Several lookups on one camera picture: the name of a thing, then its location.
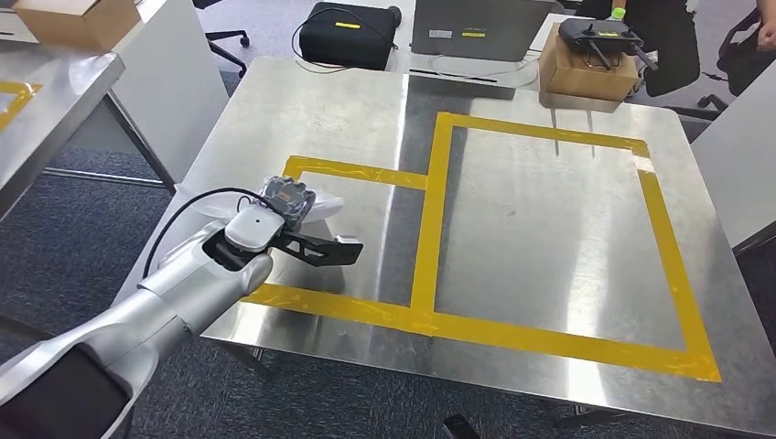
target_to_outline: yellow tape square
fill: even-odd
[[[668,209],[665,207],[657,176],[651,171],[639,169],[638,176],[658,253],[665,271],[666,282],[684,337],[686,351],[583,337],[536,327],[436,312],[434,299],[437,289],[437,265],[447,184],[447,162],[455,126],[581,145],[623,149],[631,151],[636,156],[650,159],[649,148],[642,140],[496,121],[447,112],[440,112],[436,118],[427,176],[310,157],[291,156],[286,162],[284,174],[293,178],[299,179],[303,172],[314,172],[425,191],[410,305],[384,304],[338,294],[272,284],[263,285],[243,301],[379,327],[389,327],[429,337],[442,337],[499,348],[586,359],[697,380],[721,381],[711,346],[706,337],[703,321],[684,269],[679,246],[674,237]]]
[[[3,131],[25,105],[40,90],[40,84],[7,82],[0,80],[0,93],[11,94],[14,98],[5,108],[0,108],[0,131]]]

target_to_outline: white wall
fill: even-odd
[[[731,247],[776,220],[776,62],[692,144]]]

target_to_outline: office chair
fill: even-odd
[[[193,0],[194,7],[202,10],[204,10],[209,6],[215,5],[220,1],[221,0]],[[224,59],[227,59],[229,62],[232,62],[240,66],[240,73],[238,74],[240,75],[240,78],[242,78],[243,76],[245,76],[245,72],[248,71],[248,66],[246,66],[241,59],[235,57],[233,54],[227,52],[226,50],[224,50],[223,48],[221,48],[220,46],[218,46],[216,43],[213,42],[224,38],[238,37],[238,36],[241,36],[240,44],[244,48],[247,48],[248,46],[251,45],[251,40],[248,38],[248,33],[245,32],[244,30],[225,30],[222,32],[205,32],[205,37],[208,39],[208,44],[210,45],[210,51]]]

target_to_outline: black bag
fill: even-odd
[[[746,18],[735,25],[727,33],[722,46],[719,47],[717,67],[727,73],[727,88],[735,96],[739,96],[759,77],[776,59],[776,50],[757,50],[757,38],[762,23],[757,30],[740,43],[733,43],[733,37],[761,21],[760,11],[755,8]]]

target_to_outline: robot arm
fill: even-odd
[[[315,266],[355,263],[357,241],[293,231],[314,200],[271,178],[261,201],[179,244],[123,302],[0,366],[0,436],[109,437],[170,353],[267,279],[271,247]]]

